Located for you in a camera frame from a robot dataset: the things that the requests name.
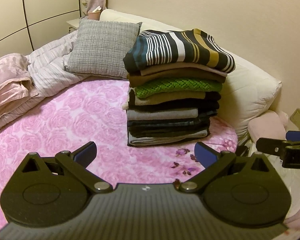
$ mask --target folded sweater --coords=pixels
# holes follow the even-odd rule
[[[171,119],[171,120],[135,120],[127,121],[127,127],[133,130],[147,129],[161,129],[166,127],[184,127],[193,126],[201,123],[209,122],[209,118],[217,115],[217,111],[208,111],[200,113],[196,118],[187,119]]]
[[[220,100],[221,96],[218,92],[207,92],[206,98],[211,97],[212,100],[207,99],[197,99],[197,98],[186,98],[177,99],[168,102],[163,102],[157,105],[147,105],[147,106],[135,106],[129,104],[129,109],[135,109],[140,111],[155,112],[160,110],[170,110],[187,107],[194,107],[202,111],[210,111],[219,109],[220,105],[217,100]]]
[[[153,66],[149,66],[145,69],[140,70],[140,74],[141,76],[147,76],[147,75],[151,75],[153,73],[157,73],[160,71],[165,71],[165,70],[170,70],[170,69],[177,69],[177,68],[196,68],[198,70],[204,70],[204,71],[208,71],[208,72],[212,72],[215,74],[218,74],[219,76],[223,76],[226,77],[228,74],[225,72],[222,72],[220,70],[211,68],[211,67],[207,67],[204,65],[200,65],[197,63],[188,63],[188,62],[176,62],[176,63],[168,63],[168,64],[160,64],[160,65],[153,65]]]
[[[157,105],[160,103],[186,99],[186,98],[197,98],[207,100],[219,97],[218,92],[198,92],[198,91],[180,91],[180,92],[167,92],[167,93],[158,93],[152,96],[149,96],[145,99],[139,99],[135,95],[135,88],[129,88],[128,90],[127,102],[122,106],[122,109],[127,110],[133,106],[147,106],[147,105]]]
[[[210,124],[200,124],[195,125],[193,127],[180,127],[179,129],[173,128],[165,128],[165,129],[156,129],[156,130],[142,130],[142,131],[133,131],[129,129],[130,134],[135,138],[142,137],[154,137],[154,138],[162,138],[162,137],[178,137],[184,136],[188,134],[193,134],[199,132],[203,129],[208,129]]]
[[[166,144],[166,143],[173,143],[173,142],[189,141],[189,140],[195,140],[195,139],[206,137],[208,136],[208,134],[209,134],[209,130],[204,129],[202,131],[193,134],[187,134],[187,135],[177,136],[177,137],[136,138],[128,132],[128,146],[147,146],[147,145],[158,145],[158,144]]]
[[[198,116],[197,108],[180,108],[156,112],[145,112],[134,109],[127,110],[127,120],[167,120],[195,118]]]
[[[164,77],[170,77],[170,78],[200,78],[200,79],[210,79],[215,80],[219,83],[224,83],[226,81],[225,76],[221,76],[219,74],[209,72],[206,70],[201,70],[193,67],[189,68],[176,68],[176,69],[170,69],[165,71],[160,71],[157,73],[152,73],[146,76],[142,76],[140,72],[135,72],[128,74],[127,78],[130,82],[130,87],[134,88],[137,86],[141,86],[144,83],[157,79],[157,78],[164,78]]]
[[[235,69],[233,56],[220,48],[212,36],[199,29],[143,31],[123,62],[128,73],[172,62],[193,62],[226,73]]]
[[[208,79],[199,78],[158,78],[136,87],[136,96],[140,99],[163,92],[200,91],[220,92],[222,84]]]

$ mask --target pink rose pattern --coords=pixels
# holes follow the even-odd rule
[[[127,146],[127,81],[89,78],[53,98],[46,98],[26,115],[0,131],[0,194],[31,151],[42,157],[74,151],[89,141],[98,147],[88,170],[111,183],[183,182],[204,169],[194,158],[193,142],[133,148]],[[217,151],[235,151],[234,129],[211,118],[211,135],[201,141]],[[0,228],[6,220],[0,208]]]

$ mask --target pink floral bedspread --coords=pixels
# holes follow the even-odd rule
[[[126,81],[89,78],[53,98],[46,98],[23,117],[0,131],[0,194],[29,152],[54,156],[74,151],[89,141],[97,144],[97,158],[88,170],[111,183],[171,183],[185,181],[204,168],[195,161],[193,142],[172,146],[127,146]],[[214,117],[211,135],[201,141],[217,151],[235,151],[237,136]],[[0,228],[6,224],[0,208]]]

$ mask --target gray folded shirt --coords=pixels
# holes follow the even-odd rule
[[[180,108],[163,110],[156,112],[145,112],[140,110],[128,109],[128,121],[136,120],[169,120],[169,119],[187,119],[198,117],[197,108]]]
[[[183,136],[177,136],[177,137],[142,137],[142,138],[136,138],[132,136],[129,133],[129,144],[134,146],[146,146],[146,145],[155,145],[155,144],[164,144],[164,143],[172,143],[172,142],[178,142],[187,138],[201,138],[206,137],[208,135],[207,129],[193,133],[193,134],[187,134]]]

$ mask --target gray pillow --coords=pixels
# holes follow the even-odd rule
[[[65,70],[127,80],[123,58],[133,47],[141,24],[82,19]]]

